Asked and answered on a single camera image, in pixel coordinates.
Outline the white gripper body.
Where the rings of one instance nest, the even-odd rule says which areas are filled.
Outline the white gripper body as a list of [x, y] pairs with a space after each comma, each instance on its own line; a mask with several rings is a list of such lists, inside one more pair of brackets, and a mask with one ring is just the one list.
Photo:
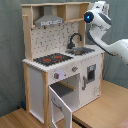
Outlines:
[[91, 3], [89, 5], [90, 9], [98, 9], [100, 12], [103, 12], [104, 14], [108, 13], [109, 5], [105, 1], [97, 1], [95, 3]]

